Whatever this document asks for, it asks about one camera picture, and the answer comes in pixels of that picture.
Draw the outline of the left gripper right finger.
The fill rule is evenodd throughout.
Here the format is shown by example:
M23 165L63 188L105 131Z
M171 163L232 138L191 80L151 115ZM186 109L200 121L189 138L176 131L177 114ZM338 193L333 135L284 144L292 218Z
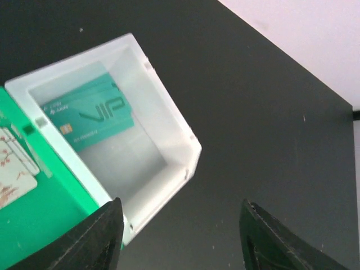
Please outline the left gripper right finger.
M246 269L346 269L247 199L241 204L239 229Z

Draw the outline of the teal VIP credit card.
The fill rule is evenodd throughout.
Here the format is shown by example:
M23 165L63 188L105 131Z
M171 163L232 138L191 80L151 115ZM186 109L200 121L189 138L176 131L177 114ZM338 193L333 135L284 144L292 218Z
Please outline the teal VIP credit card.
M134 126L132 108L108 73L45 103L42 110L76 152Z

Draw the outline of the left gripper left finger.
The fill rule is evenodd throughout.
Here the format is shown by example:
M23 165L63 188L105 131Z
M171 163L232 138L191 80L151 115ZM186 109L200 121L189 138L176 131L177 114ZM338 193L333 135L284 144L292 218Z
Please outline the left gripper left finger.
M117 197L9 269L117 269L124 217Z

